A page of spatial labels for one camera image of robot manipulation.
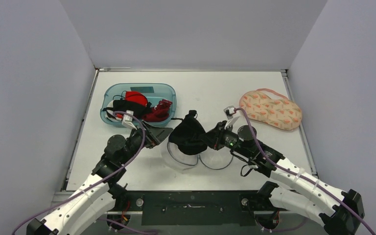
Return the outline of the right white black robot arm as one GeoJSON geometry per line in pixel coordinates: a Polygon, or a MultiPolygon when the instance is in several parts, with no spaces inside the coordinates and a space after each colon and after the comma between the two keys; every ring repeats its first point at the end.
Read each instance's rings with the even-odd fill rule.
{"type": "Polygon", "coordinates": [[[251,170],[269,178],[257,196],[263,210],[286,209],[318,223],[329,235],[353,235],[365,216],[361,195],[333,187],[292,163],[279,151],[257,139],[246,124],[234,133],[226,121],[200,135],[209,148],[228,148],[251,170]]]}

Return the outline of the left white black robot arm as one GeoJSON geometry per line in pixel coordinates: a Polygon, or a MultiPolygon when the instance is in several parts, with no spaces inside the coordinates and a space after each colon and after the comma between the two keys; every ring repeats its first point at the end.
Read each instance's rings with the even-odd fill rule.
{"type": "Polygon", "coordinates": [[[118,184],[125,168],[143,148],[160,145],[173,131],[141,122],[129,137],[111,136],[104,153],[82,185],[42,219],[33,218],[28,235],[79,235],[105,212],[126,206],[125,187],[118,184]]]}

